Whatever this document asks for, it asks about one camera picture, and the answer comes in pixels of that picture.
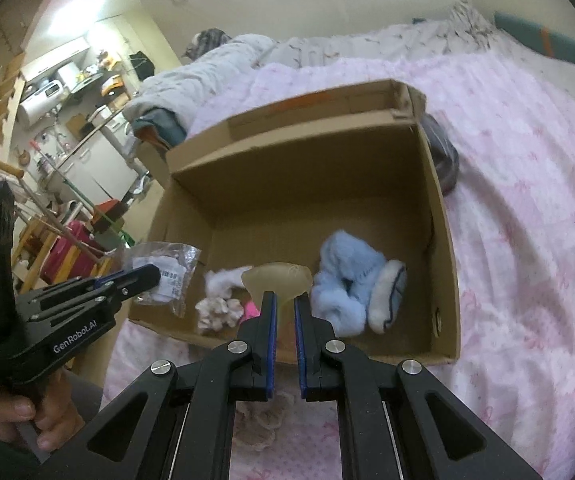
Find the person left hand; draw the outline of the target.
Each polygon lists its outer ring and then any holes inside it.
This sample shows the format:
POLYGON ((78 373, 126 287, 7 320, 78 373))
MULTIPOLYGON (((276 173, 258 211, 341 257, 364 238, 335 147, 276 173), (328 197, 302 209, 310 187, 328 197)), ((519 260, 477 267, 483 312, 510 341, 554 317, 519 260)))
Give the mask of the person left hand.
POLYGON ((71 383, 64 370, 48 379, 39 404, 25 396, 0 392, 0 441, 18 442, 18 424, 30 422, 38 431, 36 445, 53 452, 74 437, 85 425, 72 398, 71 383))

